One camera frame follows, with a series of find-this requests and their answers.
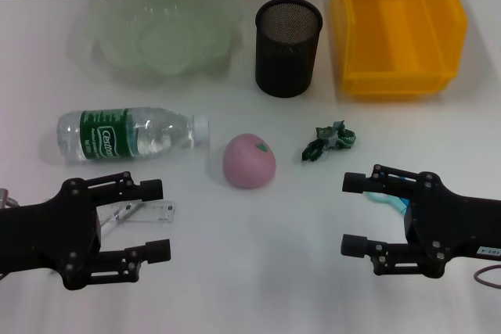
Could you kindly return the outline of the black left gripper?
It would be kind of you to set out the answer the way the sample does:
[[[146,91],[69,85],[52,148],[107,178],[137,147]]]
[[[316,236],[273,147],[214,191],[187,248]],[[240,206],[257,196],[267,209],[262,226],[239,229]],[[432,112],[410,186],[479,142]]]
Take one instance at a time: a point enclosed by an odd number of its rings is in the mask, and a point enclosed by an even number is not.
[[[69,290],[87,285],[135,283],[142,263],[171,259],[170,240],[99,252],[101,231],[96,208],[163,198],[160,179],[136,184],[131,173],[125,171],[68,180],[55,197],[44,203],[1,209],[0,279],[19,271],[47,268],[58,273]]]

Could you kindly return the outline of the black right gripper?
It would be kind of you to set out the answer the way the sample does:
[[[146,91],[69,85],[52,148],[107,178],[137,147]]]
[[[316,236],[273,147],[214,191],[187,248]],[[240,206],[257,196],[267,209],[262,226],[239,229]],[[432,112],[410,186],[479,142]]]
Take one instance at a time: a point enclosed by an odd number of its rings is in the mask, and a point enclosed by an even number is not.
[[[368,256],[375,275],[440,278],[457,257],[501,261],[501,201],[455,194],[431,172],[376,164],[370,176],[347,172],[343,192],[383,193],[409,199],[404,217],[408,244],[343,235],[341,254]]]

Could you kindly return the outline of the green plastic wrapper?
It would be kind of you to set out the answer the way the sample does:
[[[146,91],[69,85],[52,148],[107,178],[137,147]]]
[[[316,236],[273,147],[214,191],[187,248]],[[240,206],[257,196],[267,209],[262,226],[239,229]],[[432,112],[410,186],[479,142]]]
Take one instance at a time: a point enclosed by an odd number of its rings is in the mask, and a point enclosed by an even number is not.
[[[355,132],[347,129],[343,120],[334,121],[328,127],[317,127],[315,131],[316,138],[301,153],[303,162],[315,162],[330,151],[350,149],[356,141]]]

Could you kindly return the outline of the clear green-label water bottle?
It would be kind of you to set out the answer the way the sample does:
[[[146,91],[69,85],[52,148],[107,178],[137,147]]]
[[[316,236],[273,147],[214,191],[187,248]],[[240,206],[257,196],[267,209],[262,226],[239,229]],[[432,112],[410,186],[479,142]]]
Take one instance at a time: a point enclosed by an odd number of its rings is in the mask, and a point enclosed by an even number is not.
[[[71,162],[150,158],[210,140],[206,117],[157,107],[74,111],[58,119],[56,132],[59,150]]]

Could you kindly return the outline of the pink peach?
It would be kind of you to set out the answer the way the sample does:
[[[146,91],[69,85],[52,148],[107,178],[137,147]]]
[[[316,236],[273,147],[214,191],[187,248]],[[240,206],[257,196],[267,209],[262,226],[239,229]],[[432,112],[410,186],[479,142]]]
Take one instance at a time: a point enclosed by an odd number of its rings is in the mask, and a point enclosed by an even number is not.
[[[276,158],[263,139],[241,134],[225,147],[222,169],[230,184],[242,189],[259,189],[275,177]]]

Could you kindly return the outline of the clear plastic ruler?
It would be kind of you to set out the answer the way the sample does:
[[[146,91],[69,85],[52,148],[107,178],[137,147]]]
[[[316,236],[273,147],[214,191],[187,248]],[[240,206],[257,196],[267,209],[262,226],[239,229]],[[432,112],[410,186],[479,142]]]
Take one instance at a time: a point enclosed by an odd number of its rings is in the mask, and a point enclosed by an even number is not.
[[[176,205],[172,201],[158,200],[143,203],[144,207],[123,223],[170,223],[173,221]]]

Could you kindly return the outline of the light blue scissors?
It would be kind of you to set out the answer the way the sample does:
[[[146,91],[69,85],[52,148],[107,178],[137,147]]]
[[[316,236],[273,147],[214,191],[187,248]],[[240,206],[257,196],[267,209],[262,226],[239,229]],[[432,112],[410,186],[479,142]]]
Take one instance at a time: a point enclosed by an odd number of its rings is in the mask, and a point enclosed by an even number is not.
[[[374,203],[386,204],[393,207],[402,216],[405,215],[410,204],[408,199],[389,196],[383,193],[364,192],[363,195]]]

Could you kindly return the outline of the black mesh pen holder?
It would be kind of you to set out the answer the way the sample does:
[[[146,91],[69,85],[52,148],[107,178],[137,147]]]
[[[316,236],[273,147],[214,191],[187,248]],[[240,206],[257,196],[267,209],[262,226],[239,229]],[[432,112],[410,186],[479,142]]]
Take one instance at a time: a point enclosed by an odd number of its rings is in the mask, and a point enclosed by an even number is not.
[[[255,81],[266,94],[293,98],[312,82],[320,11],[305,0],[271,0],[257,12]]]

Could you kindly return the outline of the translucent green fruit bowl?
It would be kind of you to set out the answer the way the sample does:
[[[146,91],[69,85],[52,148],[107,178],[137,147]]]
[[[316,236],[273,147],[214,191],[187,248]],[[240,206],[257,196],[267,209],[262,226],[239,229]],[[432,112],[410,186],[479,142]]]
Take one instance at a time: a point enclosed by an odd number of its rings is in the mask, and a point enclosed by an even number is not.
[[[242,19],[237,0],[88,0],[67,53],[93,81],[159,84],[220,70]]]

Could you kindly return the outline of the yellow plastic bin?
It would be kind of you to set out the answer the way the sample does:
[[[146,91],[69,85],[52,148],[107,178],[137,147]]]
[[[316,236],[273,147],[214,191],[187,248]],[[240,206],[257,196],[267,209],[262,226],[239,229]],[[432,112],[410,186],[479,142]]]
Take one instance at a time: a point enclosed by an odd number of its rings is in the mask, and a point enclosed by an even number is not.
[[[330,0],[341,91],[361,99],[435,95],[459,72],[460,0]]]

